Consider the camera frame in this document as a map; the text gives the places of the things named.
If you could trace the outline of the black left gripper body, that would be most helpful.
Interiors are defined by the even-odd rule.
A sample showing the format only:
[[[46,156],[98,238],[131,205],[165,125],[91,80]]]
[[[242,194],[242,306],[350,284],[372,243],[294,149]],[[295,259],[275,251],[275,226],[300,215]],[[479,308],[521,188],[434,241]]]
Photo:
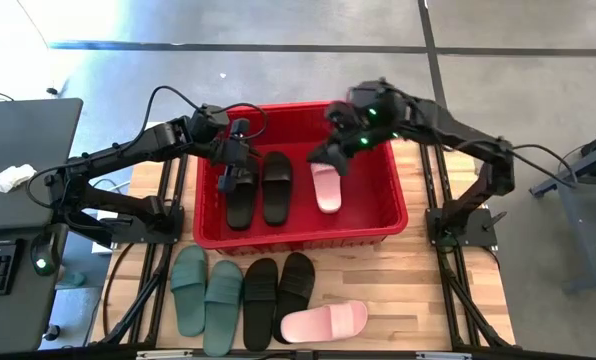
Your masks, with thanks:
[[[259,152],[247,140],[229,137],[218,141],[212,164],[245,168],[250,157],[258,156]]]

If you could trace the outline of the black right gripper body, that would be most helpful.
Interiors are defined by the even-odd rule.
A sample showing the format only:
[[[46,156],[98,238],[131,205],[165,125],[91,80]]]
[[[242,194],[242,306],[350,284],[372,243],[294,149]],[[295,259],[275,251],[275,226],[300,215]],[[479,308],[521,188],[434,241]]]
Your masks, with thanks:
[[[413,98],[385,78],[361,82],[327,106],[325,118],[332,125],[327,144],[357,150],[391,140],[412,113]]]

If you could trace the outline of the black wide ribbed slide sandal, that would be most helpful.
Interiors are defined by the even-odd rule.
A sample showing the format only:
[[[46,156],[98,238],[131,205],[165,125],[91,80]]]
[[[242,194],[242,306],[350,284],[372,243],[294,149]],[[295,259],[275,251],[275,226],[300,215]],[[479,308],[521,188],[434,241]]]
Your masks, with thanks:
[[[282,152],[269,152],[263,159],[263,217],[270,226],[286,223],[293,187],[293,168]]]
[[[257,197],[259,171],[256,162],[236,178],[235,188],[226,195],[227,225],[236,231],[247,230],[252,223]]]

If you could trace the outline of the pink slide sandal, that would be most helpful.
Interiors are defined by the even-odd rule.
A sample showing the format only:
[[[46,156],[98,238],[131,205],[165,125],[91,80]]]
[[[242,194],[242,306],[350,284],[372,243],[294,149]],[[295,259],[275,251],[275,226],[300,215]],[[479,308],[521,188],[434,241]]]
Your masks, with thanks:
[[[316,202],[321,212],[336,213],[342,205],[341,180],[336,169],[327,164],[311,164]]]
[[[290,313],[280,331],[289,343],[331,342],[357,336],[367,321],[365,303],[350,300]]]

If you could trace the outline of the green slide sandal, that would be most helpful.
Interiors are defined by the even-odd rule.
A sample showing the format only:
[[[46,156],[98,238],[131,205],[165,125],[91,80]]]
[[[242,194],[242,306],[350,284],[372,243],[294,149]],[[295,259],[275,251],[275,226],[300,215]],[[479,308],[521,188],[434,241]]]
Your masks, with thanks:
[[[242,284],[243,275],[235,263],[221,260],[212,268],[204,299],[203,350],[209,356],[224,356],[232,347]]]
[[[194,337],[204,331],[207,269],[207,256],[197,245],[183,248],[172,266],[170,291],[182,336]]]

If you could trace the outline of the red plastic bin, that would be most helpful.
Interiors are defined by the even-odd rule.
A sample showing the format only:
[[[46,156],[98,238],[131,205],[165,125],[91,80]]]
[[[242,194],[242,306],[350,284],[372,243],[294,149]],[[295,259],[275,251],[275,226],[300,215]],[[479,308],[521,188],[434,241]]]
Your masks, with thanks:
[[[342,206],[333,214],[318,209],[307,155],[329,135],[326,103],[236,107],[230,119],[246,118],[259,137],[253,147],[261,154],[284,153],[293,168],[293,189],[287,222],[269,226],[263,218],[263,199],[256,198],[249,229],[227,224],[227,204],[217,182],[224,168],[198,159],[193,211],[193,238],[223,255],[302,251],[365,246],[382,242],[404,230],[408,222],[392,148],[383,143],[355,155],[341,179]]]

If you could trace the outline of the white power adapter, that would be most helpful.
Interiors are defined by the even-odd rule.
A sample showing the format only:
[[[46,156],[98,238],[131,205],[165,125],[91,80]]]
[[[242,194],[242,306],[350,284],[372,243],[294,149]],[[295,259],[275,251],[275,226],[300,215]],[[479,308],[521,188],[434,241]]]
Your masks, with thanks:
[[[96,215],[96,218],[98,220],[116,219],[117,217],[118,217],[118,214],[117,213],[110,212],[110,211],[105,211],[105,210],[98,210],[97,211],[97,215]],[[98,243],[93,242],[92,243],[91,253],[92,254],[98,254],[98,255],[109,255],[116,248],[117,248],[117,244],[114,243],[114,242],[111,242],[108,246],[106,246],[106,245],[99,245]]]

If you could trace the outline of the black desk foot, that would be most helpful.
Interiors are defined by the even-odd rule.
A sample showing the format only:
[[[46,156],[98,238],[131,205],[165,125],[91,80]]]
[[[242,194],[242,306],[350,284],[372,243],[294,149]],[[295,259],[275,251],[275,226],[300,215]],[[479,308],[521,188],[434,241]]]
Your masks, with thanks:
[[[74,209],[60,201],[52,203],[53,223],[63,223],[70,230],[88,238],[89,240],[110,248],[112,244],[110,227],[96,218]]]

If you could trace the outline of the teal floor object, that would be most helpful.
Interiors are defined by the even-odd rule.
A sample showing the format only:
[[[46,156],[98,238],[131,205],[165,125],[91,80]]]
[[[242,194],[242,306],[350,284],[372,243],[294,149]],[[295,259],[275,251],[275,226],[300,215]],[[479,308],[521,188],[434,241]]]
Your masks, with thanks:
[[[56,289],[78,288],[85,284],[87,278],[81,272],[64,271],[60,272],[57,278]]]

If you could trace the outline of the black computer mouse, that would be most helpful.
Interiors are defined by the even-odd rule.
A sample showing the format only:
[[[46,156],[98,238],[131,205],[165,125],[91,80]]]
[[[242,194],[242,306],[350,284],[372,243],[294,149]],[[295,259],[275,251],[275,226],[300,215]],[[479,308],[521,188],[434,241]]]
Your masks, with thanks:
[[[56,234],[44,231],[36,236],[31,241],[30,258],[37,275],[54,274],[60,266]]]

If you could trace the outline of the dark grey desk panel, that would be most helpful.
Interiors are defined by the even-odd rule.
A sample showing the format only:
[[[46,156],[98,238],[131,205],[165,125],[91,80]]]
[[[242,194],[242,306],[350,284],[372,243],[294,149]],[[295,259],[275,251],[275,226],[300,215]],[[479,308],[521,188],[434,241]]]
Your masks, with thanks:
[[[24,164],[37,171],[64,164],[82,107],[78,98],[0,102],[0,172]],[[23,185],[0,192],[0,229],[39,227],[50,217]]]

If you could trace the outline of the white crumpled tissue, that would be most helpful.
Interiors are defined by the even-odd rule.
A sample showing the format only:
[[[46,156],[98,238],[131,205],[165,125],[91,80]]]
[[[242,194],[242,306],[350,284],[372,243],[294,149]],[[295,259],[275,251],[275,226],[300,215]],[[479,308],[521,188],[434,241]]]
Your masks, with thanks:
[[[0,172],[0,192],[8,193],[31,179],[37,171],[29,164],[10,166]]]

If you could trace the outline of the grey metal cart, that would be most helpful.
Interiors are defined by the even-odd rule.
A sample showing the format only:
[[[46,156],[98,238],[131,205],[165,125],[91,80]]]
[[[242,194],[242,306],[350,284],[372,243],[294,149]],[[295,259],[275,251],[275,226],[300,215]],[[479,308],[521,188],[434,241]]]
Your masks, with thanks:
[[[574,188],[546,180],[529,189],[535,198],[557,191],[573,230],[583,274],[563,285],[567,293],[596,288],[596,139],[579,150],[581,158],[572,165],[578,181]]]

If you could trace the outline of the dark grey keyboard desk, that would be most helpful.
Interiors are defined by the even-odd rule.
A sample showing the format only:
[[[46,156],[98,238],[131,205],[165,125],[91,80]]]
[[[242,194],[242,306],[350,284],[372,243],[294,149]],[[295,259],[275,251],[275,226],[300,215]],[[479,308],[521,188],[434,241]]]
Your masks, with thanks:
[[[30,258],[31,241],[44,231],[56,234],[60,263],[68,234],[65,226],[0,231],[0,239],[22,241],[11,291],[0,296],[0,354],[36,350],[49,325],[58,270],[49,276],[39,276]]]

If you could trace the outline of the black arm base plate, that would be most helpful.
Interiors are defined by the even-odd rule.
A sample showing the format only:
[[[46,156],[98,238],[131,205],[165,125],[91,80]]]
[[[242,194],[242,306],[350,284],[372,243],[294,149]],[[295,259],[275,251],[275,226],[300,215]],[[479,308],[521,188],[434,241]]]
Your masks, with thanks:
[[[120,214],[107,225],[114,243],[174,244],[181,238],[184,218],[183,207],[165,207],[163,214],[147,220]]]
[[[429,242],[436,247],[490,247],[497,244],[494,218],[485,208],[476,209],[467,218],[464,227],[444,229],[440,225],[442,210],[427,209],[425,222]]]

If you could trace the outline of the silver metal bracket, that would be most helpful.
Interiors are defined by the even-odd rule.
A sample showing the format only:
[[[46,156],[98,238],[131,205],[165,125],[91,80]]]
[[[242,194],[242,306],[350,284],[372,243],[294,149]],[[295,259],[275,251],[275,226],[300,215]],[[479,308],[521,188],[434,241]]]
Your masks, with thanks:
[[[135,360],[188,360],[194,357],[192,350],[148,350],[138,351]]]
[[[473,360],[469,353],[457,352],[432,352],[423,351],[416,353],[416,360]]]

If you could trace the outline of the black table edge rail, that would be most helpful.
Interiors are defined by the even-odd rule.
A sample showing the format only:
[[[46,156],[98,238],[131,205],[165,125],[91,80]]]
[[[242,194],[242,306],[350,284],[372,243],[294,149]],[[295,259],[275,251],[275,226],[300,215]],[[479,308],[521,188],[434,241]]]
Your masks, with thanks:
[[[156,349],[140,344],[105,345],[96,344],[87,347],[87,350],[100,353],[105,359],[135,360],[138,351],[148,350],[173,350]],[[461,347],[457,351],[409,350],[409,351],[343,351],[343,350],[269,350],[260,353],[246,350],[232,350],[227,355],[213,357],[203,350],[196,348],[178,348],[192,350],[194,357],[188,360],[416,360],[416,353],[423,351],[432,352],[457,352],[469,353],[473,360],[596,360],[596,357],[578,356],[523,350],[520,348],[485,348]]]

